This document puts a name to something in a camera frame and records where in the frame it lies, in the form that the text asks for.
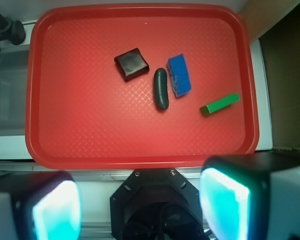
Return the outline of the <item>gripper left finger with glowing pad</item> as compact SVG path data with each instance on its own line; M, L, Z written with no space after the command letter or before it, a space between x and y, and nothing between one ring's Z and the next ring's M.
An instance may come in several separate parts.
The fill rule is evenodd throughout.
M66 171L0 175L0 240L77 240L82 195Z

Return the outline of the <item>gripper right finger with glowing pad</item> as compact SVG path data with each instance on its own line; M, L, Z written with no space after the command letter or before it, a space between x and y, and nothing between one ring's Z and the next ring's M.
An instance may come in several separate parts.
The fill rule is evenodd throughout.
M300 153L212 156L199 202L218 240L300 240Z

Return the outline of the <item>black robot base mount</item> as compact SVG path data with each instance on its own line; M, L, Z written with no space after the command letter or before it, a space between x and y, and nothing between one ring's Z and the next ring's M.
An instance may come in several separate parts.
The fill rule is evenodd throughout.
M110 196L116 240L207 240L199 191L174 168L136 169Z

